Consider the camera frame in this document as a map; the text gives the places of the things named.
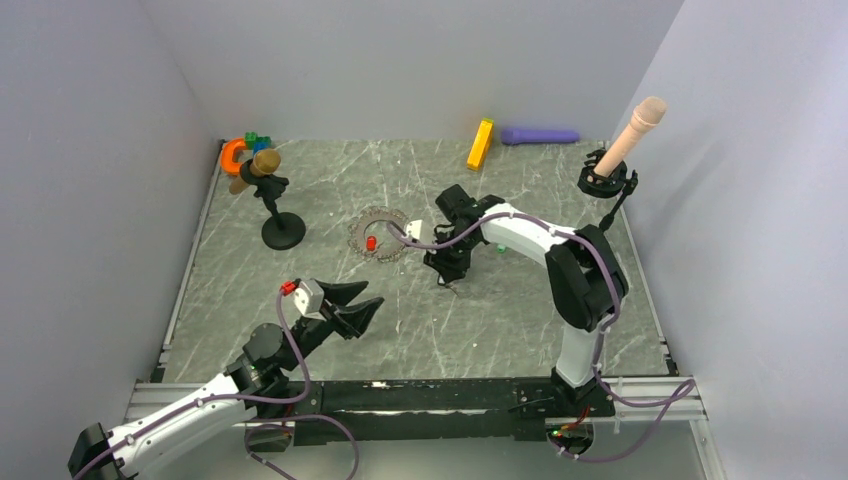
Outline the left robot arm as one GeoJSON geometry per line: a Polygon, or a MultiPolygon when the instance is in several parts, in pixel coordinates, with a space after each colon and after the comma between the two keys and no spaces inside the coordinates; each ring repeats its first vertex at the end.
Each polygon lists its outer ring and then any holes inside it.
{"type": "Polygon", "coordinates": [[[284,414],[310,399],[306,357],[332,335],[360,337],[382,306],[357,302],[368,284],[295,279],[280,286],[276,309],[291,298],[300,313],[250,334],[241,354],[207,383],[140,420],[107,429],[95,423],[78,436],[67,462],[74,479],[134,479],[217,433],[243,422],[284,424],[284,414]]]}

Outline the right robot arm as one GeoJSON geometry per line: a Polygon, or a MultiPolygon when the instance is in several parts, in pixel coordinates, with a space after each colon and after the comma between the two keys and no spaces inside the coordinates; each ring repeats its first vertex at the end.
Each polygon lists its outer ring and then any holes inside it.
{"type": "Polygon", "coordinates": [[[601,324],[629,290],[604,231],[595,225],[549,224],[495,195],[476,200],[458,184],[444,190],[435,204],[447,221],[435,227],[439,247],[425,254],[424,263],[437,272],[439,284],[464,278],[480,243],[504,245],[545,267],[565,322],[551,399],[560,413],[578,414],[597,385],[601,324]]]}

